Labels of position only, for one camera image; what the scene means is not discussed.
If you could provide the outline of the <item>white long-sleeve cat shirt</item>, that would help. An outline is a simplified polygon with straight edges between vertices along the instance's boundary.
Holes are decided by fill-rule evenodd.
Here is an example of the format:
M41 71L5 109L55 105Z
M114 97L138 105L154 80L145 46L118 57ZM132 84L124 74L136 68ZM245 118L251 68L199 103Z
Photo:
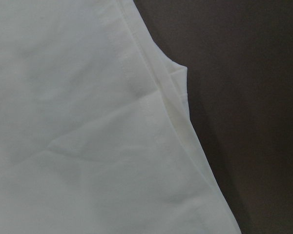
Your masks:
M0 0L0 234L238 234L187 68L131 0Z

